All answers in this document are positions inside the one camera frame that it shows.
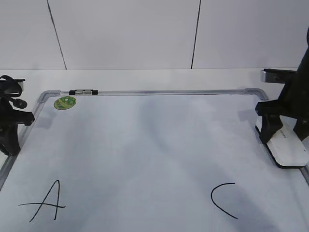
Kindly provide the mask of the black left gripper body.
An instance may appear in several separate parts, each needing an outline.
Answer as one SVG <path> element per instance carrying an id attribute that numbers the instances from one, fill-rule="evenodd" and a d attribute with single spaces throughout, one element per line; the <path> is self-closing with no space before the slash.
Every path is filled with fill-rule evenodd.
<path id="1" fill-rule="evenodd" d="M 15 108 L 24 109 L 27 102 L 22 99 L 13 99 L 7 95 L 0 96 L 0 134 L 5 135 L 10 129 L 19 124 L 30 126 L 35 118 L 32 112 L 16 110 Z"/>

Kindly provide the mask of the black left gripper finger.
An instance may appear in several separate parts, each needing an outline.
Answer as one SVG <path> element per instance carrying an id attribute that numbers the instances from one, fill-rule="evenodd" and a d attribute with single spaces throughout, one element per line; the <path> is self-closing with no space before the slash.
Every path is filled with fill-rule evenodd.
<path id="1" fill-rule="evenodd" d="M 0 151 L 7 156 L 16 156 L 20 152 L 17 125 L 0 128 Z"/>

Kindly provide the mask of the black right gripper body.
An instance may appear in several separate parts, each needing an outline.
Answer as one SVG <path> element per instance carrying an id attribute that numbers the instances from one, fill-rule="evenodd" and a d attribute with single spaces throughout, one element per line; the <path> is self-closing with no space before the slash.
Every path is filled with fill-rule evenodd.
<path id="1" fill-rule="evenodd" d="M 259 116 L 278 115 L 291 118 L 309 119 L 309 84 L 288 82 L 276 100 L 258 102 L 256 112 Z"/>

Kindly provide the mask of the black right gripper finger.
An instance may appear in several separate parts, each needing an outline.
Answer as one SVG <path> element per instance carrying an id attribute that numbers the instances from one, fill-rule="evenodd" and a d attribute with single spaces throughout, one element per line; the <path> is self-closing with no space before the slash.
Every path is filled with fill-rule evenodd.
<path id="1" fill-rule="evenodd" d="M 283 123 L 279 115 L 263 115 L 259 135 L 262 144 L 267 144 L 272 136 L 282 127 Z"/>
<path id="2" fill-rule="evenodd" d="M 309 120 L 297 119 L 293 131 L 301 141 L 306 139 L 309 136 Z"/>

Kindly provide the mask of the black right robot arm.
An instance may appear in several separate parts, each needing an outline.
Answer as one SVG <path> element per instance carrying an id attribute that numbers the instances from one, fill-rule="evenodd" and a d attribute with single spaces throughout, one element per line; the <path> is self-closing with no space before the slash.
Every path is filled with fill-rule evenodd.
<path id="1" fill-rule="evenodd" d="M 259 102 L 256 112 L 261 117 L 260 140 L 268 143 L 283 128 L 281 116 L 294 118 L 293 132 L 303 141 L 309 135 L 309 2 L 307 0 L 286 1 L 287 11 L 280 21 L 279 42 L 290 36 L 287 44 L 279 48 L 285 53 L 294 52 L 299 61 L 295 70 L 264 68 L 262 80 L 266 83 L 283 84 L 279 96 L 270 101 Z"/>

